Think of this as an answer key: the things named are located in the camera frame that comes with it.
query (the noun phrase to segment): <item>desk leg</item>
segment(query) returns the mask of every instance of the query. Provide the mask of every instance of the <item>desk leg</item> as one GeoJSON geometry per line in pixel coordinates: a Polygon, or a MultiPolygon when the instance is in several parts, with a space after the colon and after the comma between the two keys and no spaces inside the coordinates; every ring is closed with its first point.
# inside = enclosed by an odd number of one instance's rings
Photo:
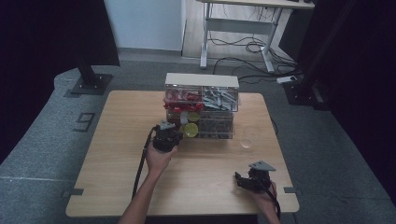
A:
{"type": "Polygon", "coordinates": [[[279,7],[276,9],[275,20],[273,21],[270,34],[268,35],[267,43],[265,44],[264,47],[262,47],[262,57],[264,58],[265,65],[267,66],[267,70],[269,73],[275,72],[274,67],[271,63],[270,53],[268,51],[271,48],[271,43],[274,39],[276,27],[279,23],[279,18],[281,14],[282,14],[282,8],[279,7]]]}
{"type": "Polygon", "coordinates": [[[207,61],[207,29],[209,25],[209,15],[210,15],[210,3],[206,3],[206,15],[205,15],[205,25],[204,25],[204,43],[201,47],[201,69],[206,69],[207,61]]]}

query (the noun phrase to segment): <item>black camera device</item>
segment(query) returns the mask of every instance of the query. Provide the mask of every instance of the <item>black camera device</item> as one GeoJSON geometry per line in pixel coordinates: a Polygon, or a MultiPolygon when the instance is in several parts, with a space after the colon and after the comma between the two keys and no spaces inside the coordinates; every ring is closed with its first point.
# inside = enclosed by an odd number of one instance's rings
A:
{"type": "Polygon", "coordinates": [[[183,133],[176,130],[176,125],[167,121],[155,126],[155,137],[152,141],[155,149],[161,152],[170,152],[174,146],[178,146],[183,139],[183,133]]]}
{"type": "Polygon", "coordinates": [[[276,169],[264,161],[254,162],[249,167],[248,178],[244,178],[235,172],[236,185],[258,193],[265,192],[266,189],[269,189],[271,187],[269,171],[275,171],[276,169]]]}

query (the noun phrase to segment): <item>white wall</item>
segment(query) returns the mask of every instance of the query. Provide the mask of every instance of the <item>white wall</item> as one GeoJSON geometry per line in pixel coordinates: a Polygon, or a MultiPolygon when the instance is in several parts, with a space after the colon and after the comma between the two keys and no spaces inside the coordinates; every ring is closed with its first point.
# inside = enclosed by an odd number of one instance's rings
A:
{"type": "Polygon", "coordinates": [[[181,50],[185,0],[105,0],[117,48],[181,50]]]}

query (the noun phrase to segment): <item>wooden table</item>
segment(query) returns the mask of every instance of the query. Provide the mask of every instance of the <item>wooden table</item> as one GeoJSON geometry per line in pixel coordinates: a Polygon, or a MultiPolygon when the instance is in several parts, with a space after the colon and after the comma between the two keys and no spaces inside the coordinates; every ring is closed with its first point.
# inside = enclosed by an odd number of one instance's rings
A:
{"type": "Polygon", "coordinates": [[[276,27],[278,25],[280,15],[282,14],[282,9],[283,8],[313,9],[315,7],[315,5],[312,2],[305,3],[303,0],[300,0],[299,2],[292,2],[288,0],[196,0],[196,1],[206,3],[204,42],[201,47],[201,62],[200,62],[201,68],[206,69],[207,33],[208,31],[219,31],[219,32],[231,32],[231,33],[242,33],[242,34],[268,35],[265,46],[261,47],[261,49],[262,49],[262,57],[264,59],[267,71],[269,73],[275,72],[268,51],[274,39],[276,27]],[[276,9],[275,18],[271,22],[214,19],[211,18],[211,13],[210,13],[211,5],[213,4],[229,4],[229,5],[239,5],[239,6],[254,6],[254,7],[274,7],[276,9]]]}
{"type": "MultiPolygon", "coordinates": [[[[165,119],[162,91],[113,91],[82,165],[66,208],[70,217],[120,216],[131,201],[134,177],[149,130],[165,119]]],[[[154,191],[148,214],[227,215],[256,214],[258,208],[244,189],[236,186],[234,172],[248,177],[248,165],[263,160],[276,168],[282,212],[296,212],[296,195],[276,140],[267,108],[258,93],[240,93],[234,115],[233,139],[185,138],[154,191]]],[[[147,174],[145,165],[140,184],[147,174]]]]}

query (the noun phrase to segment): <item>gray carpet floor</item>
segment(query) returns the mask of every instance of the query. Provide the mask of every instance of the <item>gray carpet floor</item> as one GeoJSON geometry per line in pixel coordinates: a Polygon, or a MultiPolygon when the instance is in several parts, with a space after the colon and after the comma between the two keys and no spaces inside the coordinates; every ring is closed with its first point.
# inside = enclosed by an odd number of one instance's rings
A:
{"type": "MultiPolygon", "coordinates": [[[[79,77],[76,69],[55,78],[48,103],[1,165],[0,223],[117,222],[117,217],[68,217],[67,192],[76,183],[110,91],[163,91],[168,72],[211,74],[213,69],[212,64],[201,70],[197,61],[159,61],[124,60],[121,67],[94,66],[96,73],[114,76],[102,96],[65,97],[79,77]],[[94,113],[87,132],[77,131],[81,113],[94,113]]],[[[217,74],[230,75],[233,69],[220,66],[217,74]]],[[[238,69],[236,74],[254,75],[247,69],[238,69]]],[[[289,105],[275,82],[257,82],[254,77],[246,81],[253,84],[240,83],[240,91],[263,95],[298,190],[300,210],[284,214],[282,223],[395,223],[395,206],[331,112],[289,105]]],[[[257,218],[151,217],[148,223],[257,223],[257,218]]]]}

